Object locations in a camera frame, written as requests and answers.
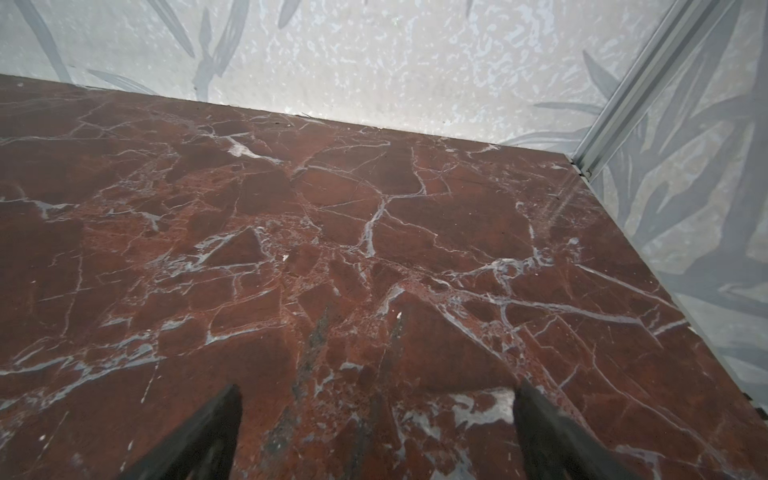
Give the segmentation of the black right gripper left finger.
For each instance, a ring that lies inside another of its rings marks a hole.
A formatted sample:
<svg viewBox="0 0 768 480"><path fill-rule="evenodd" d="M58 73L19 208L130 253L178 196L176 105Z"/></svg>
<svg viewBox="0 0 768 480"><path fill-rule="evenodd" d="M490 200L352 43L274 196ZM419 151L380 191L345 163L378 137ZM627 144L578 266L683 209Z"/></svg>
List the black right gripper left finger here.
<svg viewBox="0 0 768 480"><path fill-rule="evenodd" d="M118 477L228 479L242 414L240 387L230 384Z"/></svg>

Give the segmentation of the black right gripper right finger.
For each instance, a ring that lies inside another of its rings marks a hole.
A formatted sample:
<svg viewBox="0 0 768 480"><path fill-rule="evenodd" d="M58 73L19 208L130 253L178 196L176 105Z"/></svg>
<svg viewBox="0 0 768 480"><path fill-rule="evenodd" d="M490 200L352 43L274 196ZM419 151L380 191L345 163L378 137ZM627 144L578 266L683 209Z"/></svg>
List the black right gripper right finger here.
<svg viewBox="0 0 768 480"><path fill-rule="evenodd" d="M529 479L638 477L526 379L515 391L513 416Z"/></svg>

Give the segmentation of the aluminium frame post right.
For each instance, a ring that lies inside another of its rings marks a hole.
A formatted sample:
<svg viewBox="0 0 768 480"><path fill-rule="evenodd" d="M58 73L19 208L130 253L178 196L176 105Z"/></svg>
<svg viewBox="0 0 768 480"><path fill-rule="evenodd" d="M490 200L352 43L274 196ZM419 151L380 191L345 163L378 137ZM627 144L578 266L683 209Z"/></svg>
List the aluminium frame post right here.
<svg viewBox="0 0 768 480"><path fill-rule="evenodd" d="M734 5L721 0L672 3L572 156L587 180L601 171L688 55Z"/></svg>

